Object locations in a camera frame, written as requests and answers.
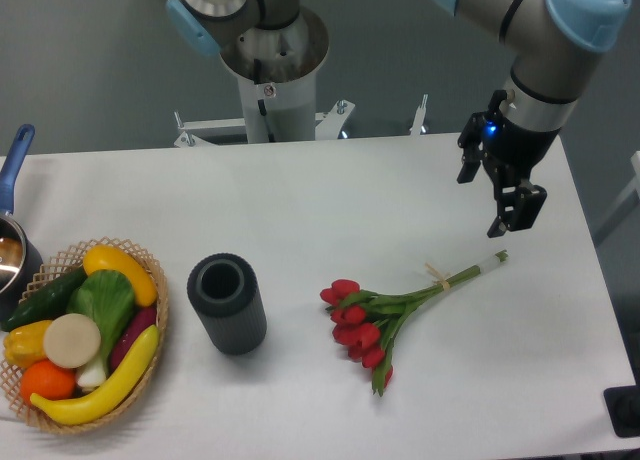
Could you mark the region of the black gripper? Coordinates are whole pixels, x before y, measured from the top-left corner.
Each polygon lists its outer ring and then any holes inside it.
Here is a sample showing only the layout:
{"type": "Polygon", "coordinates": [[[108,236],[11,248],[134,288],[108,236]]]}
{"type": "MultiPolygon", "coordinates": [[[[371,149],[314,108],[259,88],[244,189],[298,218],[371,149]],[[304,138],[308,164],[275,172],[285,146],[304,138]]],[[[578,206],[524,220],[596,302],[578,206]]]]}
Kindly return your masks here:
{"type": "Polygon", "coordinates": [[[494,183],[497,214],[489,238],[530,229],[547,199],[547,191],[532,184],[530,175],[560,131],[536,118],[548,107],[554,110],[555,105],[518,89],[496,90],[487,110],[473,113],[458,138],[462,165],[457,183],[472,182],[481,162],[494,183]]]}

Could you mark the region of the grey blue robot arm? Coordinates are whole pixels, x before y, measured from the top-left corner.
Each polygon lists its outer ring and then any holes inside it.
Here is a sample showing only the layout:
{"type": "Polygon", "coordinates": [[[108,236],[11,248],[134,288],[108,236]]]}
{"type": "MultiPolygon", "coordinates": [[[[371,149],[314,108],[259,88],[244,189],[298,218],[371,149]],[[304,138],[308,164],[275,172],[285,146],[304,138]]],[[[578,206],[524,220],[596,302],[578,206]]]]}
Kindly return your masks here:
{"type": "MultiPolygon", "coordinates": [[[[495,238],[534,224],[547,197],[532,169],[566,124],[632,0],[433,0],[515,52],[510,74],[458,139],[459,183],[489,176],[495,238]]],[[[316,75],[328,31],[300,0],[167,0],[174,28],[236,77],[252,143],[315,140],[316,75]]]]}

